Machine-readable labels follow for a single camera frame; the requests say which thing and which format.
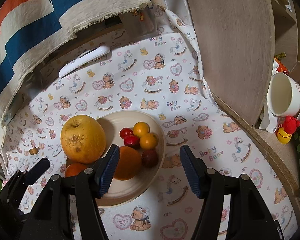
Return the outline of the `large orange tangerine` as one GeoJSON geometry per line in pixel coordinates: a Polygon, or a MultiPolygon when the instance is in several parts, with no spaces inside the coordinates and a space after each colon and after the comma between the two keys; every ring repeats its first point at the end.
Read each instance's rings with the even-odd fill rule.
{"type": "Polygon", "coordinates": [[[141,154],[131,147],[121,146],[120,159],[114,173],[114,178],[117,180],[132,179],[140,172],[141,168],[141,154]]]}

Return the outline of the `dark red cherry tomato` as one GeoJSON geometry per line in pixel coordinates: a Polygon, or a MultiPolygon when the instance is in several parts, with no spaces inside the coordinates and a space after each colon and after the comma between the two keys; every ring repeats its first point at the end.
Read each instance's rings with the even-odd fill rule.
{"type": "Polygon", "coordinates": [[[127,135],[124,140],[124,145],[135,150],[140,148],[140,138],[136,135],[127,135]]]}

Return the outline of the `dark red small plum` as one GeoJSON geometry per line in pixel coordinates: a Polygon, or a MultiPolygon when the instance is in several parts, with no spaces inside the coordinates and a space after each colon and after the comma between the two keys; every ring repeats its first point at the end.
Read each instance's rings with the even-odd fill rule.
{"type": "Polygon", "coordinates": [[[141,156],[142,165],[146,168],[152,168],[159,162],[159,156],[156,150],[145,150],[141,156]]]}

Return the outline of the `small orange kumquat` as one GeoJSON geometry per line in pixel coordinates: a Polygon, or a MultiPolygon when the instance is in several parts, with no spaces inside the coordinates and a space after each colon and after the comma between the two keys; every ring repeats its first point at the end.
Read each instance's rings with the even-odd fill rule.
{"type": "Polygon", "coordinates": [[[147,133],[140,138],[139,144],[143,150],[153,150],[158,145],[158,137],[155,133],[147,133]]]}

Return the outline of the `yellow cherry tomato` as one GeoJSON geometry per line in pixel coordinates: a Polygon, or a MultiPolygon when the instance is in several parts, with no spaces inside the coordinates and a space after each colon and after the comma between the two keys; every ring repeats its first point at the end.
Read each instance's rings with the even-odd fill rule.
{"type": "Polygon", "coordinates": [[[137,137],[142,137],[150,132],[150,127],[145,122],[137,122],[133,127],[133,134],[137,137]]]}

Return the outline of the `cream round plate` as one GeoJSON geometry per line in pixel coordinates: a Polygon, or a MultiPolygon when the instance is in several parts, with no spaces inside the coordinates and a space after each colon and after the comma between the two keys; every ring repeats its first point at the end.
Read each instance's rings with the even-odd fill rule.
{"type": "MultiPolygon", "coordinates": [[[[96,120],[102,126],[107,141],[106,149],[100,158],[105,157],[111,145],[117,145],[119,148],[125,146],[120,137],[120,131],[125,127],[131,128],[137,122],[147,123],[150,127],[150,133],[155,133],[158,137],[158,145],[154,149],[159,156],[157,165],[152,168],[146,168],[142,165],[140,172],[129,180],[117,180],[113,177],[108,192],[96,201],[101,207],[128,203],[146,191],[159,172],[165,156],[163,131],[150,115],[138,111],[118,111],[96,120]]],[[[137,151],[142,156],[145,150],[139,148],[137,151]]],[[[95,162],[86,165],[93,167],[95,162]]],[[[67,167],[72,163],[76,162],[67,158],[67,167]]]]}

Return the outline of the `large yellow pomelo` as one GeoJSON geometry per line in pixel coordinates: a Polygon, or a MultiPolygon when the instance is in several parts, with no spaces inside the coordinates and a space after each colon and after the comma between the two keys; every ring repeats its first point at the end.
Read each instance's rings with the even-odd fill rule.
{"type": "Polygon", "coordinates": [[[61,130],[61,145],[73,162],[90,164],[97,161],[106,149],[106,134],[94,118],[87,115],[71,117],[61,130]]]}

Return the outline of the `red yellow toy figure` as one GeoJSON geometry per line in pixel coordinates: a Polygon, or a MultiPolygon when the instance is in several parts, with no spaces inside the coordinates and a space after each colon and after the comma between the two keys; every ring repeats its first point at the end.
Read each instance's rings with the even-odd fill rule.
{"type": "Polygon", "coordinates": [[[300,127],[300,121],[293,116],[286,116],[282,124],[279,125],[277,130],[278,141],[282,144],[290,142],[292,135],[296,132],[297,128],[300,127]]]}

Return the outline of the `white ceramic mug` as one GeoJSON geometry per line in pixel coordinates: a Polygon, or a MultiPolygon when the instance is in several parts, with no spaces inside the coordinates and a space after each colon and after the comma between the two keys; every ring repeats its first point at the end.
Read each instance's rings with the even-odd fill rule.
{"type": "Polygon", "coordinates": [[[284,73],[271,77],[267,104],[275,116],[295,116],[300,110],[300,85],[284,73]]]}

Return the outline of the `baby bear print cloth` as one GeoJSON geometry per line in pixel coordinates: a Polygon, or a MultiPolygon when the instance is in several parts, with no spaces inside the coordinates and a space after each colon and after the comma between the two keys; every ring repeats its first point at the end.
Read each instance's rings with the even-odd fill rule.
{"type": "Polygon", "coordinates": [[[161,127],[166,153],[153,184],[141,196],[101,209],[110,239],[191,238],[202,201],[187,183],[179,157],[182,144],[225,176],[249,175],[289,239],[298,226],[292,204],[252,140],[213,103],[202,80],[202,63],[192,48],[193,29],[170,11],[158,8],[155,16],[157,37],[130,43],[127,34],[118,30],[73,51],[72,56],[77,56],[101,43],[113,46],[102,60],[54,78],[10,122],[1,153],[7,176],[32,168],[42,158],[51,163],[27,188],[21,211],[31,211],[53,174],[64,174],[61,130],[71,117],[138,111],[161,127]],[[30,155],[34,147],[39,151],[30,155]]]}

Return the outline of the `wooden round board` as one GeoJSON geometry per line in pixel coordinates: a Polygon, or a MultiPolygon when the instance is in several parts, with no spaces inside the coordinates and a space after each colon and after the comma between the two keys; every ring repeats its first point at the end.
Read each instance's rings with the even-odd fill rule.
{"type": "Polygon", "coordinates": [[[247,132],[276,172],[300,222],[298,160],[292,144],[255,126],[275,55],[270,0],[187,0],[204,77],[218,105],[247,132]]]}

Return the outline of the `striped Paris canvas cloth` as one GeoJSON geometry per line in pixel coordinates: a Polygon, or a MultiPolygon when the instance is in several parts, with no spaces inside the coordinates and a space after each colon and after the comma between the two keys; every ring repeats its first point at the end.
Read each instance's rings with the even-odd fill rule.
{"type": "Polygon", "coordinates": [[[150,0],[6,0],[0,8],[0,150],[6,113],[25,77],[75,33],[150,0]]]}

